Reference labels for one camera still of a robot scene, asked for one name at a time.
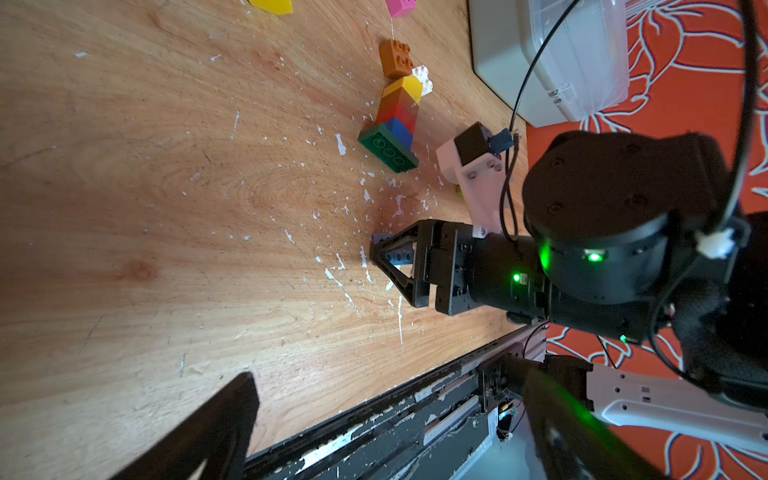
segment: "orange lego brick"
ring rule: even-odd
[[[397,80],[410,75],[413,69],[411,48],[396,40],[387,40],[379,45],[379,56],[382,59],[384,76]]]

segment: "blue lego brick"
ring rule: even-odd
[[[373,244],[381,243],[384,240],[389,240],[393,235],[391,233],[374,233]],[[399,250],[395,250],[387,253],[386,259],[392,265],[412,265],[413,264],[413,246],[408,245]]]
[[[388,120],[384,122],[384,125],[395,135],[395,138],[400,140],[401,144],[405,145],[409,150],[413,148],[413,134],[398,118]]]

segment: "cable connector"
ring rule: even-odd
[[[694,237],[696,251],[710,260],[727,258],[736,246],[736,242],[733,241],[733,228],[712,232],[709,235],[697,231]]]
[[[514,147],[515,141],[512,139],[509,129],[505,128],[488,139],[488,146],[491,148],[491,152],[496,155],[501,155],[503,152]]]

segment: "wood grain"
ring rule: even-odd
[[[400,305],[360,256],[469,222],[435,149],[510,111],[472,73],[465,0],[294,7],[0,5],[0,478],[106,478],[244,370],[257,452],[512,330]],[[356,142],[393,31],[435,83],[398,176]],[[527,169],[523,144],[518,205]]]

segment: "white plastic part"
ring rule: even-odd
[[[485,238],[489,233],[501,233],[498,201],[506,174],[504,162],[494,154],[483,154],[462,166],[453,139],[437,149],[440,172],[447,181],[462,188],[462,196],[472,219],[472,236]]]
[[[413,76],[422,82],[422,97],[431,92],[434,85],[432,85],[432,81],[429,80],[429,69],[425,65],[419,65],[418,67],[414,67],[411,71],[413,72]]]
[[[696,232],[696,251],[710,260],[725,259],[736,245],[736,242],[731,238],[732,236],[733,228],[709,235]]]
[[[587,373],[587,398],[602,422],[671,430],[768,454],[762,437],[768,432],[768,417],[718,402],[684,380],[594,365]]]
[[[571,0],[469,0],[475,72],[508,105],[541,43]],[[628,96],[624,2],[584,0],[534,69],[520,115],[535,127],[580,121]]]

